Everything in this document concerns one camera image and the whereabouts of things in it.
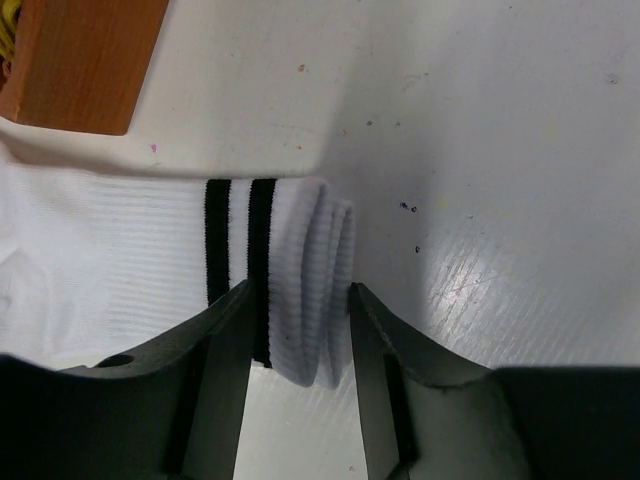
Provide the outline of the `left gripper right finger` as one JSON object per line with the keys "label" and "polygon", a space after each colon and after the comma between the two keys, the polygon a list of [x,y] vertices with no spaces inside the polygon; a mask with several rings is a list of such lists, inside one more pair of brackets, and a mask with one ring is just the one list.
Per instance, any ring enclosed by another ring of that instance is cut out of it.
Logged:
{"label": "left gripper right finger", "polygon": [[635,479],[639,372],[491,370],[349,292],[359,417],[372,479]]}

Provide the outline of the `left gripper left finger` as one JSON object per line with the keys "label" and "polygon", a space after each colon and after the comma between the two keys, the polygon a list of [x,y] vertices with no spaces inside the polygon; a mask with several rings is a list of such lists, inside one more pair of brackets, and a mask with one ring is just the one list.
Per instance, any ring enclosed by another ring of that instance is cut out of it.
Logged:
{"label": "left gripper left finger", "polygon": [[1,358],[5,479],[229,479],[253,348],[253,286],[93,367]]}

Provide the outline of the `white sock with black stripes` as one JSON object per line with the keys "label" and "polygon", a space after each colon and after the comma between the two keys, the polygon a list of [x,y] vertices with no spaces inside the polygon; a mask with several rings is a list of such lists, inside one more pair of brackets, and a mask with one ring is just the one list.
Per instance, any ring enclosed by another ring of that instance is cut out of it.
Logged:
{"label": "white sock with black stripes", "polygon": [[1,153],[1,348],[61,365],[143,343],[246,279],[255,361],[308,387],[351,361],[355,218],[319,178],[178,179]]}

